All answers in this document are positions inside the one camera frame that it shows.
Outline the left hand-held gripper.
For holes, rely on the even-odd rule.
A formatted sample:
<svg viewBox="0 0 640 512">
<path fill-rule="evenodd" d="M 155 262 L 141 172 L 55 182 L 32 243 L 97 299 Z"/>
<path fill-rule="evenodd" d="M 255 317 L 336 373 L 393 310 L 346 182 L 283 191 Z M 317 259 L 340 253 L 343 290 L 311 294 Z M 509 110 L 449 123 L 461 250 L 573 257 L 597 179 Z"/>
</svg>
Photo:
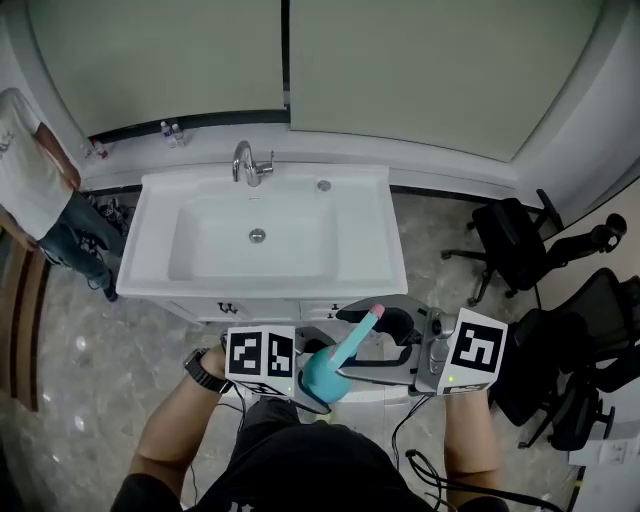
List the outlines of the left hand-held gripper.
<svg viewBox="0 0 640 512">
<path fill-rule="evenodd" d="M 303 367 L 311 355 L 336 344 L 317 327 L 258 325 L 226 331 L 225 374 L 255 395 L 289 401 L 317 415 L 331 408 L 302 383 Z"/>
</svg>

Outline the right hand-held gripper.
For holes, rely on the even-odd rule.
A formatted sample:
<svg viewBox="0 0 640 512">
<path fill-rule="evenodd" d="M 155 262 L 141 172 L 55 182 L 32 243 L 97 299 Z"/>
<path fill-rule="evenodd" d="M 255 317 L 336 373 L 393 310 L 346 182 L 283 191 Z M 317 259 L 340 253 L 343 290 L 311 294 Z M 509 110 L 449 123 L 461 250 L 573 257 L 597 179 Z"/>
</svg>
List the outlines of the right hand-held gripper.
<svg viewBox="0 0 640 512">
<path fill-rule="evenodd" d="M 506 323 L 468 308 L 449 314 L 405 294 L 356 301 L 341 308 L 336 318 L 358 324 L 374 305 L 385 311 L 373 330 L 389 335 L 397 346 L 411 346 L 405 346 L 395 360 L 349 358 L 337 370 L 341 376 L 407 386 L 412 396 L 482 391 L 496 382 L 506 347 Z"/>
</svg>

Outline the person's left hand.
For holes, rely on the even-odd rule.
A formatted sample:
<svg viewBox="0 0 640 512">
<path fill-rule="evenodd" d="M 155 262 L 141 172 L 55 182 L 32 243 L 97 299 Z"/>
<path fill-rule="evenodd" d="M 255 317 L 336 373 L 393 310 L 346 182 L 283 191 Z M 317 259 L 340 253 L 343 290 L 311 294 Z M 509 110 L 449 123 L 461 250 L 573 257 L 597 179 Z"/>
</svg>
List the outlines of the person's left hand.
<svg viewBox="0 0 640 512">
<path fill-rule="evenodd" d="M 218 379 L 225 380 L 226 354 L 221 344 L 210 348 L 200 359 L 203 369 Z"/>
</svg>

